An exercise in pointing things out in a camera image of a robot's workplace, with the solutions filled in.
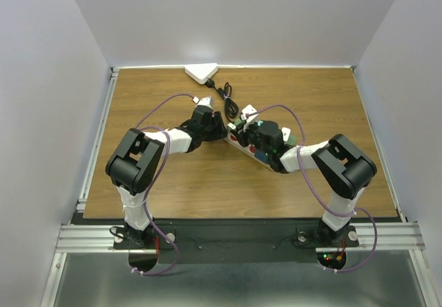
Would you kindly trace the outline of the green power strip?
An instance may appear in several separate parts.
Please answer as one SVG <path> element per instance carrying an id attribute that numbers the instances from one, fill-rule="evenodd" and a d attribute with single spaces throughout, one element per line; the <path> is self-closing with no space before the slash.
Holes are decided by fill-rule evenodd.
<path id="1" fill-rule="evenodd" d="M 289 128 L 280 127 L 275 121 L 261 120 L 257 115 L 241 114 L 234 123 L 228 124 L 228 132 L 242 147 L 293 147 L 297 141 Z"/>

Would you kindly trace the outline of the white red power strip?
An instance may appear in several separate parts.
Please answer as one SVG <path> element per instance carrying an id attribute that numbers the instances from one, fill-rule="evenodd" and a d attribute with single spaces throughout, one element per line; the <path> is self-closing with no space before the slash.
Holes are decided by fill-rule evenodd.
<path id="1" fill-rule="evenodd" d="M 248 146 L 241 146 L 238 139 L 232 134 L 232 128 L 234 127 L 233 123 L 228 123 L 227 124 L 227 136 L 224 138 L 224 140 L 230 144 L 231 146 L 237 148 L 238 150 L 240 150 L 241 152 L 243 152 L 244 154 L 248 155 L 250 158 L 256 160 L 258 163 L 262 164 L 264 167 L 268 168 L 269 170 L 271 170 L 270 165 L 267 163 L 263 163 L 261 161 L 259 161 L 258 159 L 256 159 L 254 157 L 254 153 L 257 150 L 257 148 L 253 145 L 248 145 Z"/>

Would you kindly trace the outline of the blue socket adapter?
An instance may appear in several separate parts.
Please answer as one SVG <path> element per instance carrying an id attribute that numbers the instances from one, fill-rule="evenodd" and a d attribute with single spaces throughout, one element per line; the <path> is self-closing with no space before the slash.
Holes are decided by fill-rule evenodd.
<path id="1" fill-rule="evenodd" d="M 263 163 L 267 163 L 268 162 L 268 156 L 265 152 L 261 151 L 261 150 L 256 150 L 254 153 L 254 157 L 256 159 L 258 159 L 259 161 L 263 162 Z"/>

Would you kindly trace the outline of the white square charger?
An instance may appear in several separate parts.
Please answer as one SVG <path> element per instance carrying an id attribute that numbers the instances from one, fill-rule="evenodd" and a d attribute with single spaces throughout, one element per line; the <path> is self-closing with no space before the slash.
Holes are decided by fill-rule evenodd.
<path id="1" fill-rule="evenodd" d="M 286 127 L 282 127 L 281 128 L 281 132 L 282 132 L 282 140 L 284 143 L 288 143 L 289 138 L 291 136 L 291 129 L 290 128 L 286 128 Z"/>

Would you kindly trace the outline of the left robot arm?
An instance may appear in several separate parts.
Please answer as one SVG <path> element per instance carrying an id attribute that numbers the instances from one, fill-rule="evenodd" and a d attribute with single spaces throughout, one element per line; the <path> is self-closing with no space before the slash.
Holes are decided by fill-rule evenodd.
<path id="1" fill-rule="evenodd" d="M 153 227 L 146 212 L 146 193 L 174 153 L 189 153 L 202 143 L 227 136 L 221 112 L 197 105 L 191 118 L 171 130 L 144 132 L 129 129 L 108 160 L 105 172 L 116 186 L 124 211 L 124 230 L 115 233 L 145 248 L 153 242 Z"/>

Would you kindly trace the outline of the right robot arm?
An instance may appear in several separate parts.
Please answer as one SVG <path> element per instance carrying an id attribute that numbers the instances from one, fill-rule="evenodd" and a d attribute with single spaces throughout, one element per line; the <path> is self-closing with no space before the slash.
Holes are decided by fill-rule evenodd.
<path id="1" fill-rule="evenodd" d="M 274 172 L 319 169 L 332 196 L 319 221 L 318 237 L 326 245 L 342 238 L 358 198 L 377 173 L 376 164 L 365 153 L 342 134 L 312 146 L 297 146 L 289 140 L 289 129 L 274 121 L 242 122 L 231 133 L 241 147 Z"/>

